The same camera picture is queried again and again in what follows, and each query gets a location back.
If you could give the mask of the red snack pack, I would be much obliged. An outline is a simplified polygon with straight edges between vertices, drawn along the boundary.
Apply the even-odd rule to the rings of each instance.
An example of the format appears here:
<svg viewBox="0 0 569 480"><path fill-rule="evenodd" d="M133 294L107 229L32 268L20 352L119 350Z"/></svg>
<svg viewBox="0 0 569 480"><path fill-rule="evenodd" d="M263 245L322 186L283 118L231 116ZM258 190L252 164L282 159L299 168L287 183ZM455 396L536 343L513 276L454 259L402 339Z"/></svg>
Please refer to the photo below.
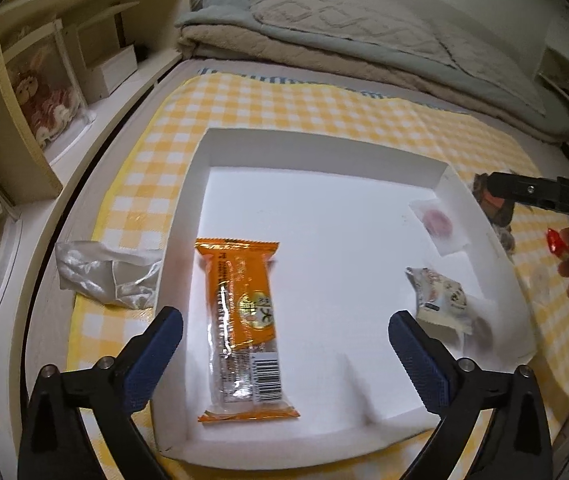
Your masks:
<svg viewBox="0 0 569 480"><path fill-rule="evenodd" d="M569 259L569 244L563 240L559 231L551 228L547 229L546 240L549 252L551 252L554 257L562 261Z"/></svg>

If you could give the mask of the white panda cookie pack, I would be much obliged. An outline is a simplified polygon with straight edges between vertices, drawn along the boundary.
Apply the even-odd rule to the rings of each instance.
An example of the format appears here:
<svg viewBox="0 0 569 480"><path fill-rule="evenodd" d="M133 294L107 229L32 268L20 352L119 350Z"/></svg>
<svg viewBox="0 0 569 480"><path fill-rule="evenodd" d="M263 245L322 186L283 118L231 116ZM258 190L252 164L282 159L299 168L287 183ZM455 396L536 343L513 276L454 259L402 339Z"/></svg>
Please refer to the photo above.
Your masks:
<svg viewBox="0 0 569 480"><path fill-rule="evenodd" d="M429 268L407 268L405 273L417 297L418 320L472 334L467 295L460 283Z"/></svg>

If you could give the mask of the pink candy clear pack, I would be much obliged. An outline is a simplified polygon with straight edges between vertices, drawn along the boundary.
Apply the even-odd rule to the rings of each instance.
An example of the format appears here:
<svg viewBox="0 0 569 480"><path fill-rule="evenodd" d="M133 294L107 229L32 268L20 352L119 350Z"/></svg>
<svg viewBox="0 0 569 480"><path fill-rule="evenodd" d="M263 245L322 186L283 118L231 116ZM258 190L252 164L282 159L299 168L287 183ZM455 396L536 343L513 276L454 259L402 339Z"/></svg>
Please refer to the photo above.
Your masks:
<svg viewBox="0 0 569 480"><path fill-rule="evenodd" d="M442 200L414 200L409 208L422 223L441 256L462 252L469 245L467 235Z"/></svg>

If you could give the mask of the orange snack bar pack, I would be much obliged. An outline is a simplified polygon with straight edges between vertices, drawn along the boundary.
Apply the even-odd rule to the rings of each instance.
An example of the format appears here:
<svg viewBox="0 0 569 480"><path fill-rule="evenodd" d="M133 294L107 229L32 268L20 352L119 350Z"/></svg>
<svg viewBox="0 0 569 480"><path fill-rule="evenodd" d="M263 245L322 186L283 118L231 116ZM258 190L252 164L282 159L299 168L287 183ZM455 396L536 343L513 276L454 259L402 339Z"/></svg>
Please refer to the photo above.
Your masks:
<svg viewBox="0 0 569 480"><path fill-rule="evenodd" d="M196 240L204 261L211 406L203 425L295 419L282 387L269 264L277 242Z"/></svg>

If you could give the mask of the black red round cake pack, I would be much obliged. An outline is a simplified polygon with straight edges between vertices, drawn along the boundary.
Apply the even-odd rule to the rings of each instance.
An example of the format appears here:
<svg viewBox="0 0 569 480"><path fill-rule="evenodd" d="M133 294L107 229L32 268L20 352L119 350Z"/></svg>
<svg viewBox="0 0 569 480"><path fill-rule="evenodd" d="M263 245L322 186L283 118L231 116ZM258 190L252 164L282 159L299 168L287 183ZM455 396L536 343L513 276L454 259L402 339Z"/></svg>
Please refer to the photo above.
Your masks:
<svg viewBox="0 0 569 480"><path fill-rule="evenodd" d="M493 196L487 188L488 174L475 174L472 194L493 226L508 228L514 212L513 200Z"/></svg>

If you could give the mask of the right beige pillow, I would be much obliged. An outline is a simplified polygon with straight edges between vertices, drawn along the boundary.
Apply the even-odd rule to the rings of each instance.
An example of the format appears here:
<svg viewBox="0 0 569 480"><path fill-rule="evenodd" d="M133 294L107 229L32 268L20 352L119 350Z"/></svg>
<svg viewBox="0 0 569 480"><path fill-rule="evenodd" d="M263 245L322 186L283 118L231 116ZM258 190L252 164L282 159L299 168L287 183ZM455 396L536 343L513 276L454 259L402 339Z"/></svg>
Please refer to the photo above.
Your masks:
<svg viewBox="0 0 569 480"><path fill-rule="evenodd" d="M439 42L460 70L511 94L540 115L546 114L534 84L512 58L458 25L435 18L432 26Z"/></svg>

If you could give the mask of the beige pillow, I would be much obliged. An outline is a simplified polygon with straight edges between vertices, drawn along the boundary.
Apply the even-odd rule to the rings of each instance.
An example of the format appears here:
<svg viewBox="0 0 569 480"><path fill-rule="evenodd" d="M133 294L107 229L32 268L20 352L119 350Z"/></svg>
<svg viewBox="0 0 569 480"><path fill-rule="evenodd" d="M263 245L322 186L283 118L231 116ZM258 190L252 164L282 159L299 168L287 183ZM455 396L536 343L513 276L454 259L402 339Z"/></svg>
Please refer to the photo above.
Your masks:
<svg viewBox="0 0 569 480"><path fill-rule="evenodd" d="M439 42L460 70L511 94L540 115L546 114L534 84L512 58L458 25L435 18L432 26Z"/></svg>
<svg viewBox="0 0 569 480"><path fill-rule="evenodd" d="M375 44L452 66L431 25L394 0L249 0L254 18L299 32Z"/></svg>

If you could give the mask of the white cardboard tray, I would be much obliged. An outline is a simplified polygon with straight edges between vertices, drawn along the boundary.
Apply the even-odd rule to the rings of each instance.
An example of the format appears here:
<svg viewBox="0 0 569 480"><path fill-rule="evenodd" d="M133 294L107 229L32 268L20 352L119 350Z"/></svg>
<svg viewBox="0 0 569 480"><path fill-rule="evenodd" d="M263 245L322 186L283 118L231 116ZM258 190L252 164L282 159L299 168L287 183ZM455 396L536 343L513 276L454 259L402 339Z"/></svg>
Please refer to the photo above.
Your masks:
<svg viewBox="0 0 569 480"><path fill-rule="evenodd" d="M409 208L438 198L469 245L441 256ZM269 266L282 387L295 419L203 425L211 406L200 237L277 242ZM211 128L187 170L158 282L185 335L152 399L161 453L208 467L290 469L385 448L434 427L388 341L413 311L407 268L429 268L495 301L493 351L468 358L512 372L537 344L513 265L467 185L446 162L322 134ZM463 336L434 327L454 356Z"/></svg>

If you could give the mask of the yellow checkered cloth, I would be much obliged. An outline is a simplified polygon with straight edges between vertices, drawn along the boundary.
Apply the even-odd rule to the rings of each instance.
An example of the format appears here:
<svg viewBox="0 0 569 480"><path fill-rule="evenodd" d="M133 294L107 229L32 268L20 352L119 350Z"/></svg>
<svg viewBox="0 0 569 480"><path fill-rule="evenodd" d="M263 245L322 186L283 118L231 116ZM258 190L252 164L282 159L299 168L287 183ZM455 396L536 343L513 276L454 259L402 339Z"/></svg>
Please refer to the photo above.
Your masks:
<svg viewBox="0 0 569 480"><path fill-rule="evenodd" d="M154 114L106 194L94 231L98 240L111 247L166 250L187 170L211 128L313 133L397 148L446 162L469 190L475 174L513 171L534 177L539 173L513 136L468 114L401 99L376 99L328 84L276 84L211 73L181 84ZM507 256L531 308L537 350L526 363L538 377L553 434L569 417L569 300L545 234L565 222L561 214L517 207L516 248ZM395 478L429 431L330 464L225 469L163 455L155 440L151 405L135 421L174 479Z"/></svg>

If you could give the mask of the beige folded blanket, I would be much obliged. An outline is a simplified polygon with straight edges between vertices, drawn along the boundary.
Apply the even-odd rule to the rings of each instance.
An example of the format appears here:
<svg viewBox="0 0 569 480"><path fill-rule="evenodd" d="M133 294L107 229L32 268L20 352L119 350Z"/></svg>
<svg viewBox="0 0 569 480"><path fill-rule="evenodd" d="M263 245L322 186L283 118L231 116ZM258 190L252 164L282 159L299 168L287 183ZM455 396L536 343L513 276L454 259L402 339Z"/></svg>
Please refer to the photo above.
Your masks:
<svg viewBox="0 0 569 480"><path fill-rule="evenodd" d="M462 90L456 82L439 82L431 76L385 67L341 53L289 44L236 25L187 25L179 29L178 37L179 46L189 56L271 62L301 70L390 84L421 92L420 103L431 104L439 99L444 102L445 110L484 114L538 140L560 143L569 137L569 113L560 100L544 88L539 92L546 113L540 115L522 101L490 87L484 81L473 82L469 90Z"/></svg>

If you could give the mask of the left beige pillow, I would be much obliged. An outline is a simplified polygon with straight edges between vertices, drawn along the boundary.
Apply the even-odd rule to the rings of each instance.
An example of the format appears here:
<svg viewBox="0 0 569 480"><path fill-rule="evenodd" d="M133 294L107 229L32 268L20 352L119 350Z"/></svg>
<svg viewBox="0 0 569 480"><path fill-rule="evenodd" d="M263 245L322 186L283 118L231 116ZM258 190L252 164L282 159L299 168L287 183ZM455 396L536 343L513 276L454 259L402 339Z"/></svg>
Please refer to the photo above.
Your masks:
<svg viewBox="0 0 569 480"><path fill-rule="evenodd" d="M431 25L394 0L249 0L254 18L299 32L375 44L452 66Z"/></svg>

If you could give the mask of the small wooden drawer box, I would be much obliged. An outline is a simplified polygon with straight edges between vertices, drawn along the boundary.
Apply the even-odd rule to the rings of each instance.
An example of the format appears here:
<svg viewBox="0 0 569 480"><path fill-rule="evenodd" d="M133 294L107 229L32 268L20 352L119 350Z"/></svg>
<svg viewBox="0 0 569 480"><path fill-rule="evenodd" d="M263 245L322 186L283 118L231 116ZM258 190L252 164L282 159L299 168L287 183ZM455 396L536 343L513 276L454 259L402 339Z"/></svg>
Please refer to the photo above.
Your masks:
<svg viewBox="0 0 569 480"><path fill-rule="evenodd" d="M134 46L126 44L122 17L138 4L117 3L63 29L73 70L90 104L108 98L138 70Z"/></svg>

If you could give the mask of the wooden bedside shelf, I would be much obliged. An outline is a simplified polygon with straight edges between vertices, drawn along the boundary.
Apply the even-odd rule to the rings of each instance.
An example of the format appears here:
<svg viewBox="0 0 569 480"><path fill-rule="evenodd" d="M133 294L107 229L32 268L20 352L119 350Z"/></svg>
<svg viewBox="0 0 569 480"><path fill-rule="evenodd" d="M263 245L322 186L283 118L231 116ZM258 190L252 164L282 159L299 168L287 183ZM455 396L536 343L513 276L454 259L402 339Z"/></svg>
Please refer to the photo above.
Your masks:
<svg viewBox="0 0 569 480"><path fill-rule="evenodd" d="M0 2L0 424L19 400L38 258L94 153L178 62L194 0Z"/></svg>

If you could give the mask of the doll in clear case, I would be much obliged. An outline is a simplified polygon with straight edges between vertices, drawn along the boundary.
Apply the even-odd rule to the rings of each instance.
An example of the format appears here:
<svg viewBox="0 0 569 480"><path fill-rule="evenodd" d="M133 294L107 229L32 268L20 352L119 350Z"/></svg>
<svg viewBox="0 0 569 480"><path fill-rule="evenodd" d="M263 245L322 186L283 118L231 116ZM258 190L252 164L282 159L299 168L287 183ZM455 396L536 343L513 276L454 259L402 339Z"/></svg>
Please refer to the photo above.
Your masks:
<svg viewBox="0 0 569 480"><path fill-rule="evenodd" d="M75 76L62 22L54 20L26 32L2 55L30 132L46 157L56 158L96 118Z"/></svg>

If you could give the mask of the grey blue duvet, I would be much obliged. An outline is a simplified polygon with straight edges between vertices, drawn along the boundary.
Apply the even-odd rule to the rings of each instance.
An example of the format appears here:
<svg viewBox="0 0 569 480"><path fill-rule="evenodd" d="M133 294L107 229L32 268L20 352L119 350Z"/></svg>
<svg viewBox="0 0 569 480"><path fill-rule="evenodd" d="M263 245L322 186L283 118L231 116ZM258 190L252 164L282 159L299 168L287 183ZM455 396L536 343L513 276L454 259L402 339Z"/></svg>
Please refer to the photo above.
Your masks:
<svg viewBox="0 0 569 480"><path fill-rule="evenodd" d="M181 27L199 24L240 26L254 30L254 32L260 32L271 39L279 39L288 42L289 44L313 47L327 52L341 53L342 55L380 64L385 67L395 67L413 74L431 76L439 82L451 82L452 84L456 82L460 84L462 90L469 90L473 82L483 81L463 72L453 61L452 66L448 66L428 60L427 58L420 58L420 56L417 55L379 47L375 44L364 44L359 41L265 25L254 18L250 10L249 0L202 0L201 9L181 15L180 18L177 18L175 26L179 32ZM534 84L540 96L539 90L543 87L535 84L531 79L529 80ZM501 90L493 84L490 84L490 87Z"/></svg>

